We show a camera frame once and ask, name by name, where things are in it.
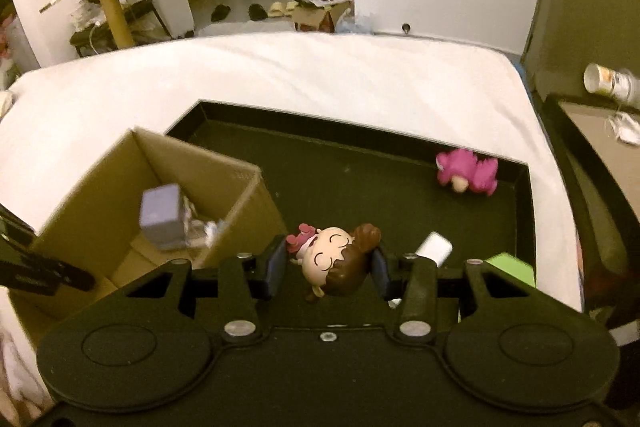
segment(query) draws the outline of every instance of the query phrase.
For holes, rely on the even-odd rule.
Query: pink plush toy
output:
[[[449,182],[458,193],[471,188],[473,192],[494,193],[498,182],[498,160],[489,158],[478,161],[478,157],[468,149],[455,149],[450,153],[441,152],[436,156],[438,182],[444,187]]]

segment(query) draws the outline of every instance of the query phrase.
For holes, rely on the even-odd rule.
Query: cardboard box on floor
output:
[[[291,14],[291,21],[296,24],[298,31],[334,33],[335,23],[338,22],[340,15],[350,7],[350,2],[343,2],[324,8],[296,6],[296,9]]]
[[[212,247],[162,252],[142,236],[142,193],[169,183],[179,184],[201,215],[224,220]],[[91,272],[94,290],[61,285],[52,297],[9,296],[36,347],[56,322],[170,259],[191,259],[194,268],[217,266],[238,252],[262,253],[280,233],[286,233],[282,216],[257,166],[137,128],[82,178],[32,246]]]

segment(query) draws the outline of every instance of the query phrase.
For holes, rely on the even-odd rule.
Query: slipper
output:
[[[275,19],[276,17],[284,17],[284,10],[285,7],[283,3],[275,2],[271,5],[271,8],[269,8],[267,15],[272,19]]]
[[[249,6],[249,19],[252,21],[263,21],[268,17],[267,12],[259,4]]]
[[[226,19],[226,16],[231,12],[231,8],[225,4],[219,4],[211,14],[211,22],[220,22]]]
[[[287,15],[290,16],[293,13],[293,10],[296,9],[296,6],[298,6],[298,1],[287,2],[287,8],[286,8]]]

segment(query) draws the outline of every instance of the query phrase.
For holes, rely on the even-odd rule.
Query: white bed sheet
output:
[[[575,225],[555,159],[503,55],[430,40],[252,34],[166,42],[23,76],[0,124],[0,202],[40,230],[130,127],[165,132],[197,100],[450,142],[529,165],[538,287],[581,308]]]

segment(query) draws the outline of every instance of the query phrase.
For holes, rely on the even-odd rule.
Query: chair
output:
[[[100,0],[88,0],[88,1],[93,4],[100,4]],[[169,30],[164,24],[162,17],[158,13],[158,10],[156,10],[156,7],[154,6],[152,0],[142,0],[133,4],[132,6],[124,10],[124,15],[125,15],[127,24],[131,24],[135,20],[139,19],[142,16],[145,16],[150,12],[154,13],[156,18],[158,19],[158,22],[162,26],[162,29],[164,30],[164,32],[167,34],[167,36],[171,37],[171,33],[169,33]],[[111,31],[109,30],[109,25],[106,23],[95,28],[94,26],[89,26],[88,28],[80,32],[74,33],[69,39],[69,43],[76,48],[76,51],[78,51],[78,55],[80,57],[82,57],[82,52],[81,52],[82,47],[91,45],[89,41],[89,36],[92,30],[93,30],[92,39],[98,39],[98,40],[113,39],[113,37],[111,36]]]

